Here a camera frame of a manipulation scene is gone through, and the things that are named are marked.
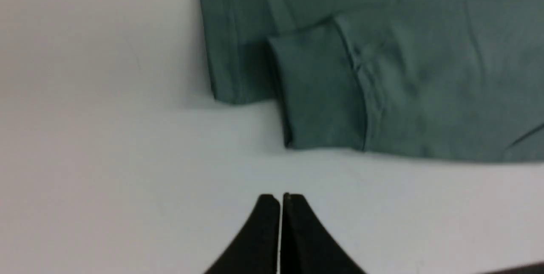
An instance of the white surface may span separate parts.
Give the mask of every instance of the white surface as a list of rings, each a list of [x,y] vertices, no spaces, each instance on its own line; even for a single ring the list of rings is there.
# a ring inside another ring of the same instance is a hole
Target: white surface
[[[0,0],[0,272],[199,274],[303,193],[370,274],[544,259],[544,169],[283,149],[212,100],[198,0]]]

